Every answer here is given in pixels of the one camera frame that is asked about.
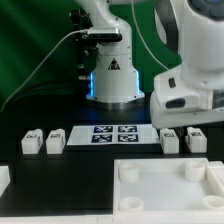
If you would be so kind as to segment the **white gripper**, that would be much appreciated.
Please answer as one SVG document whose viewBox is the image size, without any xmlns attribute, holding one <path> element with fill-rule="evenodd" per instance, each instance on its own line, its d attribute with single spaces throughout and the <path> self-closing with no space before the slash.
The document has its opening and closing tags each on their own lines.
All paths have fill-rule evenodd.
<svg viewBox="0 0 224 224">
<path fill-rule="evenodd" d="M 150 116 L 156 129 L 224 121 L 224 69 L 180 65 L 157 75 Z"/>
</svg>

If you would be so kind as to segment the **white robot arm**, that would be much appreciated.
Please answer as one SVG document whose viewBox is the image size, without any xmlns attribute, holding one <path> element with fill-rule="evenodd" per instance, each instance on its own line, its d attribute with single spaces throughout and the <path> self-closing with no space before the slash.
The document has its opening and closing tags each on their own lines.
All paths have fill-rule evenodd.
<svg viewBox="0 0 224 224">
<path fill-rule="evenodd" d="M 97 45 L 97 65 L 87 97 L 127 104 L 144 94 L 132 65 L 129 24 L 112 5 L 146 0 L 74 0 L 90 17 L 85 38 Z M 150 117 L 157 129 L 224 121 L 224 0 L 156 0 L 156 31 L 181 64 L 154 78 Z"/>
</svg>

